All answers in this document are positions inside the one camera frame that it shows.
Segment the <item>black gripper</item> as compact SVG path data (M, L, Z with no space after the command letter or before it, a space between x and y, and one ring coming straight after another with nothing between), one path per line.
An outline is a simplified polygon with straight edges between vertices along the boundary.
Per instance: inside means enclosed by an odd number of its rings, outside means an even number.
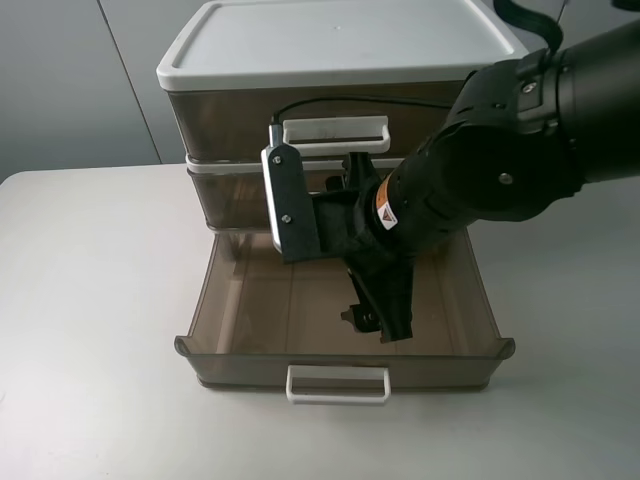
M382 343L410 339L414 260L382 239L371 190L380 175L370 155L351 152L342 167L312 197L322 256L343 261L357 296L341 319L356 333L380 334Z

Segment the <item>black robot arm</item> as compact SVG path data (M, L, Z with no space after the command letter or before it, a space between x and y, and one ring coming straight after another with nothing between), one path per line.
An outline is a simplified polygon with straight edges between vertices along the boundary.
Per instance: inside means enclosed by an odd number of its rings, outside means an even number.
M409 339L420 253L478 220L526 221L587 184L638 175L639 25L478 70L390 174L365 153L344 169L314 200L322 246L358 298L342 317L385 343Z

